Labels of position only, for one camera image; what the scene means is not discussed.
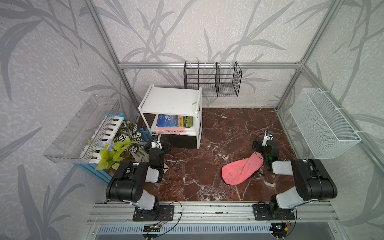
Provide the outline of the pink fluffy cloth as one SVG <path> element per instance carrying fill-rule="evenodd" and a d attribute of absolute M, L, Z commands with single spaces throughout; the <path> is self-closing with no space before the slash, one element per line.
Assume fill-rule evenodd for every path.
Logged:
<path fill-rule="evenodd" d="M 263 164 L 262 155 L 254 152 L 249 158 L 223 166 L 222 178 L 227 185 L 239 185 L 256 173 Z"/>

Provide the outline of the white two-tier bookshelf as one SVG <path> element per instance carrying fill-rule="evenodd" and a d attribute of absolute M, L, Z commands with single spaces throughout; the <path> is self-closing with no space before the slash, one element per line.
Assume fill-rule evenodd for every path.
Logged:
<path fill-rule="evenodd" d="M 150 85 L 138 110 L 152 136 L 177 138 L 175 148 L 200 149 L 203 128 L 202 90 L 161 88 Z M 157 134 L 155 132 L 158 115 L 190 116 L 194 126 L 185 134 Z"/>

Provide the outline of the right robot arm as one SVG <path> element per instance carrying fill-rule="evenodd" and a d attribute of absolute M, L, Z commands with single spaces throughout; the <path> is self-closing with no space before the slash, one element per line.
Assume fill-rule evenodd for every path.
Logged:
<path fill-rule="evenodd" d="M 294 177 L 295 185 L 283 193 L 273 195 L 266 203 L 253 205 L 255 220 L 292 221 L 294 209 L 312 201 L 336 198 L 338 190 L 321 160 L 295 159 L 279 161 L 278 143 L 274 140 L 253 142 L 253 150 L 261 154 L 268 170 L 276 175 Z"/>

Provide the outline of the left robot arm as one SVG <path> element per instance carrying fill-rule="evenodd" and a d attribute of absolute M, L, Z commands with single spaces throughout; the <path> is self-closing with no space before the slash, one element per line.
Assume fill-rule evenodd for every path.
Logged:
<path fill-rule="evenodd" d="M 156 196 L 145 190 L 145 184 L 157 184 L 163 179 L 165 166 L 164 155 L 169 148 L 152 148 L 149 161 L 133 163 L 123 161 L 106 188 L 109 201 L 123 202 L 135 206 L 133 221 L 158 221 L 160 204 Z"/>

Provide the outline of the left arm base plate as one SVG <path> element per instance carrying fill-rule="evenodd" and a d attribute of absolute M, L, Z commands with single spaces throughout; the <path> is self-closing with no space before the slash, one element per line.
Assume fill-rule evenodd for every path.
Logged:
<path fill-rule="evenodd" d="M 158 205 L 152 210 L 135 208 L 133 222 L 171 222 L 174 219 L 174 205 Z"/>

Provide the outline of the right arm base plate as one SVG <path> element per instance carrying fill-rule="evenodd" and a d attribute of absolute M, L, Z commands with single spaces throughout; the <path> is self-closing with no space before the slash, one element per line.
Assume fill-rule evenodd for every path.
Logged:
<path fill-rule="evenodd" d="M 271 209 L 269 204 L 264 202 L 258 202 L 252 205 L 253 214 L 256 221 L 280 221 L 289 220 L 293 221 L 296 219 L 293 209 Z"/>

